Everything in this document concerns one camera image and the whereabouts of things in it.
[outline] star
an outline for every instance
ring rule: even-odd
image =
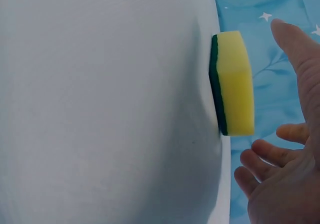
[[[261,15],[260,17],[259,17],[259,19],[265,19],[267,22],[268,22],[268,20],[269,20],[269,18],[271,17],[272,15],[271,14],[267,14],[267,13],[263,13],[263,15]]]
[[[320,28],[318,25],[315,25],[316,30],[312,32],[313,35],[319,35],[320,36]]]

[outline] white fabric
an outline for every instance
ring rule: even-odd
[[[197,9],[0,0],[1,224],[207,223],[222,165],[207,73],[218,22]]]

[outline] sponge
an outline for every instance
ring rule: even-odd
[[[253,135],[252,71],[239,31],[223,32],[211,42],[209,79],[222,135]]]

